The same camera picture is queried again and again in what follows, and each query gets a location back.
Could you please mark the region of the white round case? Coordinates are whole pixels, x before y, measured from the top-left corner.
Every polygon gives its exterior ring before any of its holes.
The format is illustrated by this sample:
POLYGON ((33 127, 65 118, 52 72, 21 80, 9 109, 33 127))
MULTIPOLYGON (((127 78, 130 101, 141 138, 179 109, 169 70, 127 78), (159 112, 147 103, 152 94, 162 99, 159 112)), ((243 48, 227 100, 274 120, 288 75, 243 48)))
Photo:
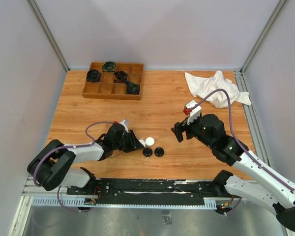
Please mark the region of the white round case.
POLYGON ((153 137, 147 137, 145 139, 145 144, 147 147, 151 147, 151 146, 155 145, 155 139, 153 137))
POLYGON ((140 139, 139 142, 143 145, 143 147, 146 147, 146 143, 143 139, 140 139))

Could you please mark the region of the black earbud charging case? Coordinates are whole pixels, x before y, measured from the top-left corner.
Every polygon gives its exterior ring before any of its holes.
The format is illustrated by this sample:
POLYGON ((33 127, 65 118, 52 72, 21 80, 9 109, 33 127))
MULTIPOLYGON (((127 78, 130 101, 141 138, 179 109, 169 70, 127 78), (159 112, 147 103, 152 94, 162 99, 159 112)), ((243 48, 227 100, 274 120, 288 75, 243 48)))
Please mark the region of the black earbud charging case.
POLYGON ((162 147, 157 147, 155 150, 154 150, 154 154, 158 157, 161 157, 165 154, 165 151, 162 147))

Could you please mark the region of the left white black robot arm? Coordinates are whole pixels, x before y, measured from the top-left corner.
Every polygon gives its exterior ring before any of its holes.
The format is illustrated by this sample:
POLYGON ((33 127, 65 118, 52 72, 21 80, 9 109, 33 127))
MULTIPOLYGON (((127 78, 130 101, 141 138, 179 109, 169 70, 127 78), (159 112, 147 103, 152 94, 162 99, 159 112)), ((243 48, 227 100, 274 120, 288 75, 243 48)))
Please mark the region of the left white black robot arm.
POLYGON ((72 169, 76 163, 103 161, 119 150, 123 153, 144 149, 145 144, 127 127, 128 120, 121 122, 96 122, 86 128, 86 135, 91 142, 84 144, 64 144, 58 139, 50 141, 42 151, 28 164, 27 172, 33 177, 36 186, 46 191, 61 185, 76 186, 84 194, 95 190, 91 172, 80 168, 72 169), (108 131, 97 139, 88 130, 97 124, 109 124, 108 131))

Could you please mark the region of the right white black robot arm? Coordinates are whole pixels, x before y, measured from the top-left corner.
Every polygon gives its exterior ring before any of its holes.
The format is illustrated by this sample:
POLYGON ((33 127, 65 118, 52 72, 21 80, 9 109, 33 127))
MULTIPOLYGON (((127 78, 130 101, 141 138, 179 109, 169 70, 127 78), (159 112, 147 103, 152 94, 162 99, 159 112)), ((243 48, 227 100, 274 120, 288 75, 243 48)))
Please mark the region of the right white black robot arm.
POLYGON ((223 197, 227 193, 245 198, 271 212, 281 225, 295 232, 295 183, 283 177, 258 158, 234 136, 226 134, 224 123, 214 114, 199 116, 193 121, 186 118, 172 128, 179 142, 183 135, 196 138, 211 149, 221 162, 247 175, 254 184, 236 175, 221 171, 213 184, 214 193, 223 197))

